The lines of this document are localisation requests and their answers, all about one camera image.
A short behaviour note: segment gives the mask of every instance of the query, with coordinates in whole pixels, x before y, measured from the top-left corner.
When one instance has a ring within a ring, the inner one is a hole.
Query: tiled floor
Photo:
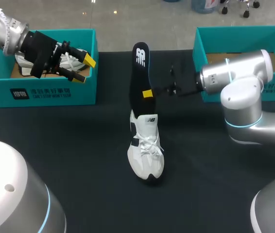
[[[275,0],[260,0],[242,18],[245,4],[232,0],[227,15],[190,9],[190,0],[0,0],[7,15],[27,21],[31,29],[95,28],[99,51],[131,50],[145,41],[151,50],[192,49],[196,27],[275,25]]]

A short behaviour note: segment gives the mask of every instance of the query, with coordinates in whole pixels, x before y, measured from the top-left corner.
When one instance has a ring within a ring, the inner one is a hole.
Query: white sneaker
[[[130,115],[132,141],[128,150],[129,163],[137,176],[143,180],[158,179],[163,171],[164,158],[160,149],[158,115]]]
[[[61,43],[57,43],[55,46],[55,50],[58,46],[61,46]],[[16,61],[19,65],[19,71],[22,76],[30,76],[33,63],[25,60],[24,54],[19,54],[16,55]],[[60,62],[60,67],[65,68],[69,71],[82,71],[85,69],[87,66],[81,62],[78,61],[77,58],[69,55],[67,52],[65,54],[61,55],[61,62]]]

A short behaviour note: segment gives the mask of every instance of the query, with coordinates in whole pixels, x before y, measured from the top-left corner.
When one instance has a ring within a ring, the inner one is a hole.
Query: chair wheel
[[[222,9],[222,14],[223,15],[226,15],[228,13],[228,8],[225,6],[225,7],[223,7],[223,9]]]
[[[249,11],[245,11],[243,14],[244,18],[248,18],[250,16],[250,12]]]
[[[254,7],[254,8],[259,8],[259,2],[258,2],[258,1],[255,1],[255,2],[253,3],[253,7]]]

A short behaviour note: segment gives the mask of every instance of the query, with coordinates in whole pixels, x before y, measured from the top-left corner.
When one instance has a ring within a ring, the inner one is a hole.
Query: black table surface
[[[255,194],[275,179],[275,147],[238,145],[218,103],[200,94],[157,101],[162,182],[148,186],[127,159],[131,53],[100,53],[94,106],[0,109],[0,141],[17,149],[61,202],[68,233],[252,233]],[[151,52],[153,85],[192,51]],[[264,102],[275,112],[275,102]]]

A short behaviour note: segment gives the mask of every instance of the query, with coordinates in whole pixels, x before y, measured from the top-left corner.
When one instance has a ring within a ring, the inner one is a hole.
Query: new balance logo
[[[137,48],[137,63],[145,67],[145,51]]]

